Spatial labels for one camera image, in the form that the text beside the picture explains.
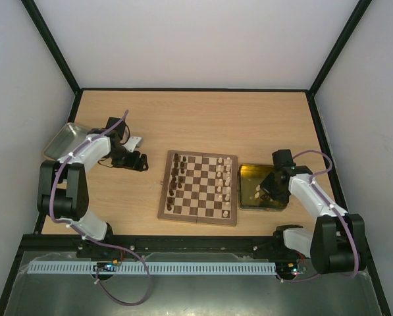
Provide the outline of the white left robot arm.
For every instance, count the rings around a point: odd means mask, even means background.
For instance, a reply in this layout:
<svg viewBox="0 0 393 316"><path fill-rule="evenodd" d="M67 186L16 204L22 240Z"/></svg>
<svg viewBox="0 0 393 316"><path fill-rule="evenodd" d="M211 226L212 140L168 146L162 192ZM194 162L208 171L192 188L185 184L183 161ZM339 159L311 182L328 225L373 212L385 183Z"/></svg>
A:
<svg viewBox="0 0 393 316"><path fill-rule="evenodd" d="M43 152L38 211L85 240L106 241L113 230L89 206L87 173L106 159L112 168L147 171L147 156L138 151L142 142L130 135L125 116L110 117L103 128L66 123Z"/></svg>

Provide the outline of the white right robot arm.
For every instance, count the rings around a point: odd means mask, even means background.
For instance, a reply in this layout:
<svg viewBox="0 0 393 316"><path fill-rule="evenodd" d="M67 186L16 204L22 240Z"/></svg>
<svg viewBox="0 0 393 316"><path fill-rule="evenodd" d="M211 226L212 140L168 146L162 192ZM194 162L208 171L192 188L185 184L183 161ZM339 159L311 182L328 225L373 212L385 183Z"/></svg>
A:
<svg viewBox="0 0 393 316"><path fill-rule="evenodd" d="M317 173L297 165L289 149L272 154L273 171L260 184L267 197L288 203L296 197L315 220L313 232L300 226L280 228L273 241L274 253L288 257L297 251L309 258L320 275L342 273L354 278L366 268L365 223L358 214L339 206L317 182Z"/></svg>

